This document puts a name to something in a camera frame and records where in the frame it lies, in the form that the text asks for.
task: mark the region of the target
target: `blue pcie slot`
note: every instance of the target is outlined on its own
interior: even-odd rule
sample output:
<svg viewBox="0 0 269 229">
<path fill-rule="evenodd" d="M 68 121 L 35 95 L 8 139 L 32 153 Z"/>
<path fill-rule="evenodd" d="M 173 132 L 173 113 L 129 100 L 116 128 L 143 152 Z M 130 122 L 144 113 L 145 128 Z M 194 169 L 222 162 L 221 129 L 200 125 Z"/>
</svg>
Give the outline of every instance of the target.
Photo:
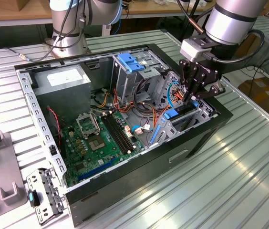
<svg viewBox="0 0 269 229">
<path fill-rule="evenodd" d="M 154 133 L 154 135 L 152 137 L 152 140 L 150 140 L 150 144 L 152 144 L 154 142 L 155 137 L 157 136 L 159 130 L 160 130 L 160 125 L 157 126 L 157 129 L 155 130 L 155 133 Z"/>
<path fill-rule="evenodd" d="M 117 158 L 113 158 L 110 161 L 108 161 L 107 163 L 105 163 L 105 164 L 103 164 L 103 165 L 101 165 L 101 166 L 99 166 L 99 167 L 97 167 L 97 168 L 95 168 L 95 169 L 93 169 L 93 170 L 91 170 L 91 171 L 89 171 L 87 173 L 84 173 L 84 174 L 80 175 L 78 177 L 78 181 L 86 179 L 88 177 L 91 177 L 94 174 L 97 174 L 97 173 L 101 172 L 102 170 L 109 168 L 116 159 Z"/>
</svg>

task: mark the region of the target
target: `blue drive bay latch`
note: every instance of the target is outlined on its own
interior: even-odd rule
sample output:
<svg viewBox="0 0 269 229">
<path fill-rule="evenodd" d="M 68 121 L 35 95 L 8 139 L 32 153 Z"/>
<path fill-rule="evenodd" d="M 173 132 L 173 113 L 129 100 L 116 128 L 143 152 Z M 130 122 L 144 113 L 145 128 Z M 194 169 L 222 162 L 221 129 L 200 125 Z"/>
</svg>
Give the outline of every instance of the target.
<svg viewBox="0 0 269 229">
<path fill-rule="evenodd" d="M 138 72 L 140 70 L 144 70 L 145 67 L 140 65 L 135 57 L 130 55 L 129 53 L 118 54 L 117 58 L 122 62 L 122 64 L 131 72 Z"/>
</svg>

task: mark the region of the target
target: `yellow cable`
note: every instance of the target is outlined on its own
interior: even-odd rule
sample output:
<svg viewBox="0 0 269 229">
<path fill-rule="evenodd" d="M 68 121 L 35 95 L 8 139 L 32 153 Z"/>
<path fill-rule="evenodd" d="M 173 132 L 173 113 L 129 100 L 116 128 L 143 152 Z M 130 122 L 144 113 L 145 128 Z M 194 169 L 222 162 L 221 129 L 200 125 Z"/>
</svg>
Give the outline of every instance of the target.
<svg viewBox="0 0 269 229">
<path fill-rule="evenodd" d="M 102 105 L 99 105 L 98 107 L 99 108 L 104 107 L 106 105 L 106 102 L 107 102 L 107 94 L 105 95 L 104 102 L 102 103 Z"/>
</svg>

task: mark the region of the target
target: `blue latch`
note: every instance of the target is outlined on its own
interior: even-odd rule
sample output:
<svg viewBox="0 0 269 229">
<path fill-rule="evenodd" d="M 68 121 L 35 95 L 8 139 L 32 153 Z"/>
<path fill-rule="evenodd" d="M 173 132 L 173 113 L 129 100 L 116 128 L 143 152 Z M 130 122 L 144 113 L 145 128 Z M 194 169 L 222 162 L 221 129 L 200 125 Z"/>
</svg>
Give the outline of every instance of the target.
<svg viewBox="0 0 269 229">
<path fill-rule="evenodd" d="M 195 100 L 193 100 L 193 105 L 194 105 L 195 107 L 199 107 L 199 103 L 198 103 L 197 101 L 195 101 Z"/>
<path fill-rule="evenodd" d="M 168 120 L 178 115 L 178 112 L 175 109 L 170 109 L 164 113 L 164 117 Z"/>
<path fill-rule="evenodd" d="M 131 73 L 145 69 L 145 67 L 140 65 L 136 58 L 129 53 L 118 54 L 117 57 Z"/>
</svg>

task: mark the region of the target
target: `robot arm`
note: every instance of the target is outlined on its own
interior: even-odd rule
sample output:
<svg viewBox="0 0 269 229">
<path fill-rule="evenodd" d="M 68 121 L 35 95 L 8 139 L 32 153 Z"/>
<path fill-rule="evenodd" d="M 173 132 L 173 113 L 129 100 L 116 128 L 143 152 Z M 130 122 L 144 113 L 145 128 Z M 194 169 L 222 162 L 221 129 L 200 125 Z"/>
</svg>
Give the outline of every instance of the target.
<svg viewBox="0 0 269 229">
<path fill-rule="evenodd" d="M 50 8 L 54 30 L 51 45 L 55 46 L 52 52 L 67 57 L 88 52 L 82 27 L 118 22 L 122 0 L 51 0 Z"/>
<path fill-rule="evenodd" d="M 225 89 L 219 82 L 224 65 L 248 59 L 260 50 L 264 34 L 251 28 L 266 2 L 267 0 L 217 0 L 206 24 L 206 31 L 200 28 L 200 35 L 183 40 L 180 53 L 187 60 L 181 60 L 179 65 L 180 83 L 186 88 L 185 104 L 196 98 L 224 93 Z M 244 58 L 230 60 L 248 33 L 260 36 L 260 47 Z M 202 90 L 212 83 L 209 92 Z"/>
</svg>

